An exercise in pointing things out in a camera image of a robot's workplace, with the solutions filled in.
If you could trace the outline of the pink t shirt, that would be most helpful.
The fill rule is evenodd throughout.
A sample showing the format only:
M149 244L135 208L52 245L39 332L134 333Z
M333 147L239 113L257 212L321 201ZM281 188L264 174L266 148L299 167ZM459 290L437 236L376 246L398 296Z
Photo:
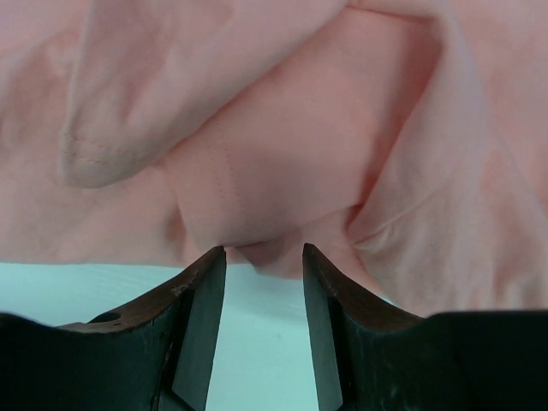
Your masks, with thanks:
M1 259L547 305L544 1L4 1Z

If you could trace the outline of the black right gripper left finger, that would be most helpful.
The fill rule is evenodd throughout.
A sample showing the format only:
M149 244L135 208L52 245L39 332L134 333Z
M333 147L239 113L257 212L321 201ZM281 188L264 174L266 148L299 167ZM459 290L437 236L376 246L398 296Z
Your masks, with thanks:
M4 410L202 410L223 308L226 253L87 323L1 316Z

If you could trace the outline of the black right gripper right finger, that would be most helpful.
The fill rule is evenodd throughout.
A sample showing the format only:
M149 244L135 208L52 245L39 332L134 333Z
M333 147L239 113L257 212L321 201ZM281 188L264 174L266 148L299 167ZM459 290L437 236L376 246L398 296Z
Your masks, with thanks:
M546 409L546 311L422 318L362 288L314 245L302 265L320 409Z

